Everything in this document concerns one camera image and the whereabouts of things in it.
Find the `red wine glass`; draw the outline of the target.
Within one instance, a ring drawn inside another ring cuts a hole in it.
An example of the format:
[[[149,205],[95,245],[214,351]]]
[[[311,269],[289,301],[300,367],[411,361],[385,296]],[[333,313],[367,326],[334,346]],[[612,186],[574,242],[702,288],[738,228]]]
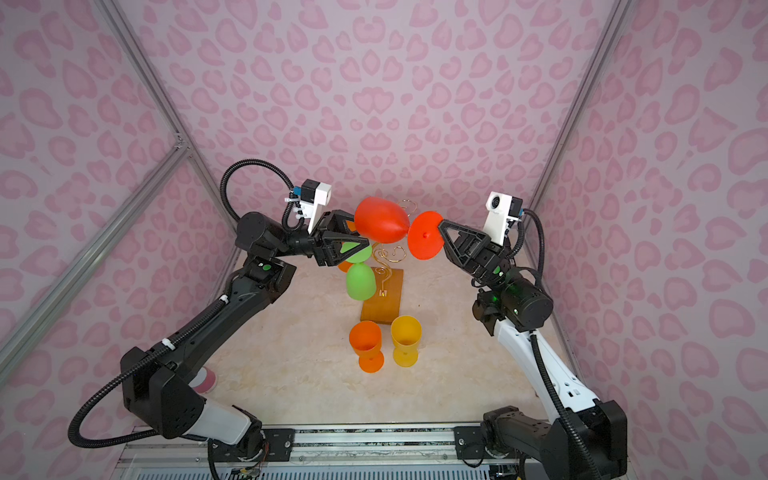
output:
[[[411,255],[419,260],[432,259],[443,249],[445,241],[438,230],[442,220],[435,211],[410,220],[401,206],[378,197],[364,199],[354,214],[356,229],[363,237],[382,244],[406,239]]]

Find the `green wine glass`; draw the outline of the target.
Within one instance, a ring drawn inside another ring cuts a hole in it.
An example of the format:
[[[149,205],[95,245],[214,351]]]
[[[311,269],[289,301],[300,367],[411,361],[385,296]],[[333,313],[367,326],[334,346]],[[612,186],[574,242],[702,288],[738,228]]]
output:
[[[357,301],[366,301],[377,291],[376,278],[373,269],[366,264],[372,256],[372,247],[367,246],[344,261],[352,263],[346,273],[346,289],[348,295]]]

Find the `yellow wine glass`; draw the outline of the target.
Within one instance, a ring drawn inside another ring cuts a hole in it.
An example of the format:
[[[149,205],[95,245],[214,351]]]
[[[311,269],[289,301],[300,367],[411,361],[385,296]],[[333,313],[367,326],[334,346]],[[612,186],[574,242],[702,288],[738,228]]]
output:
[[[418,348],[422,338],[420,322],[412,316],[403,315],[392,322],[390,332],[395,363],[404,368],[412,367],[419,356]]]

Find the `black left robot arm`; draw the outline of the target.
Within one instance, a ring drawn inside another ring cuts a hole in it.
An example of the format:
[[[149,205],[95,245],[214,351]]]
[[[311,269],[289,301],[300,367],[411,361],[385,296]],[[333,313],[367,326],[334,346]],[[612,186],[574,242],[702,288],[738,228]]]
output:
[[[233,209],[228,182],[245,167],[265,168],[285,183],[289,192],[280,221],[259,212],[238,215]],[[162,436],[228,447],[233,457],[244,460],[265,453],[262,423],[255,415],[207,399],[191,382],[247,321],[289,289],[296,268],[286,257],[304,256],[321,267],[334,267],[369,242],[352,229],[351,214],[327,208],[332,194],[329,184],[307,179],[295,185],[279,167],[265,160],[234,163],[224,172],[219,193],[236,222],[236,245],[246,254],[243,266],[230,275],[222,294],[178,331],[148,350],[135,347],[122,357],[119,375],[89,398],[71,420],[67,436],[72,445],[100,449]],[[106,439],[85,437],[81,429],[88,414],[116,388],[122,390],[124,407],[147,430]]]

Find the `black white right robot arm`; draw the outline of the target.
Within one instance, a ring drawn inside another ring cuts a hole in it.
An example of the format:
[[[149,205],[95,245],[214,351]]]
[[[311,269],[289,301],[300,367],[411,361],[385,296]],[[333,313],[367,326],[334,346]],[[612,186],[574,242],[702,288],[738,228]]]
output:
[[[490,456],[537,461],[550,479],[616,479],[628,467],[622,407],[586,387],[542,336],[554,310],[543,285],[545,257],[533,267],[513,261],[506,240],[446,219],[437,230],[447,259],[468,273],[478,293],[472,314],[524,371],[546,419],[517,407],[484,414],[481,448]]]

